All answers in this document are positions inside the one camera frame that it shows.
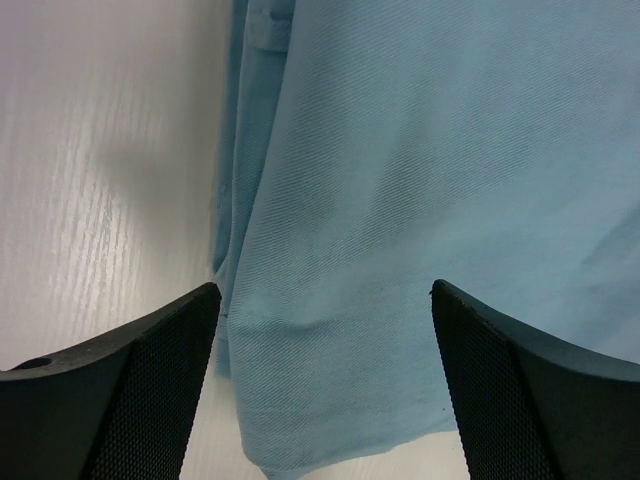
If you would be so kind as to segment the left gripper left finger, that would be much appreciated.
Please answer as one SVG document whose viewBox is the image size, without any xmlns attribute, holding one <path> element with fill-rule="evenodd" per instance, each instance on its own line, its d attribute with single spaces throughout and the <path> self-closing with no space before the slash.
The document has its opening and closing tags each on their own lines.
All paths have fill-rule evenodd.
<svg viewBox="0 0 640 480">
<path fill-rule="evenodd" d="M 179 478 L 220 300 L 205 283 L 2 372 L 2 478 Z"/>
</svg>

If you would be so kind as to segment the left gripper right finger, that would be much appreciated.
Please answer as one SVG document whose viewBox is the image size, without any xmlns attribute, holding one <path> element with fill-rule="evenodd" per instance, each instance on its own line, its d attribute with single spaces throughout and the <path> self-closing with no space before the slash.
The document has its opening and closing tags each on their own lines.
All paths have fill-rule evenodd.
<svg viewBox="0 0 640 480">
<path fill-rule="evenodd" d="M 431 298 L 471 478 L 638 479 L 638 364 L 554 337 L 444 280 Z"/>
</svg>

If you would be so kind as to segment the light blue trousers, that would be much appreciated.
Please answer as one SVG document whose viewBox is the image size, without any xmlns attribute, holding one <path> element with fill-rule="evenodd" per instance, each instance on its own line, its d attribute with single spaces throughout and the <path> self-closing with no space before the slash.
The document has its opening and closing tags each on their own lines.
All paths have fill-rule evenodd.
<svg viewBox="0 0 640 480">
<path fill-rule="evenodd" d="M 639 358 L 635 1 L 236 1 L 217 370 L 270 479 L 455 426 L 445 279 Z"/>
</svg>

